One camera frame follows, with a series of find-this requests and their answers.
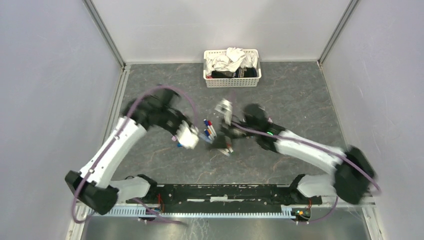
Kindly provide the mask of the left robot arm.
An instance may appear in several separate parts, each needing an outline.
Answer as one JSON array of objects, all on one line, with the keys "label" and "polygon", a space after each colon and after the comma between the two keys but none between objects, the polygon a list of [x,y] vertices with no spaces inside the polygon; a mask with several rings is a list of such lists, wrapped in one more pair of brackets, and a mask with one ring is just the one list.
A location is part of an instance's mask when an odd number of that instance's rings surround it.
[{"label": "left robot arm", "polygon": [[194,110],[193,100],[182,90],[168,85],[158,85],[144,92],[118,118],[110,136],[94,157],[80,170],[70,170],[65,182],[73,194],[71,215],[80,223],[76,203],[80,201],[95,213],[105,215],[119,202],[139,198],[145,204],[153,203],[157,190],[153,181],[135,176],[113,181],[112,177],[130,149],[153,126],[158,126],[175,136],[186,149],[194,149],[199,142],[195,121],[173,108],[176,98],[184,97]]}]

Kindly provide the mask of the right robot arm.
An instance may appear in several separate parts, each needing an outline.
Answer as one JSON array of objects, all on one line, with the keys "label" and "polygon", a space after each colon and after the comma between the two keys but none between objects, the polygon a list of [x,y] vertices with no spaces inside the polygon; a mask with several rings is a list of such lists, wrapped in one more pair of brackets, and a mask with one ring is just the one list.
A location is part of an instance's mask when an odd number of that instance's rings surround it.
[{"label": "right robot arm", "polygon": [[223,118],[219,130],[213,132],[212,149],[230,152],[233,140],[254,138],[264,150],[302,160],[324,171],[321,175],[300,174],[292,181],[288,196],[295,204],[311,197],[335,196],[357,205],[371,186],[381,190],[373,167],[355,146],[343,149],[301,137],[272,122],[256,103],[244,107],[241,121],[234,120],[232,103],[226,99],[215,110]]}]

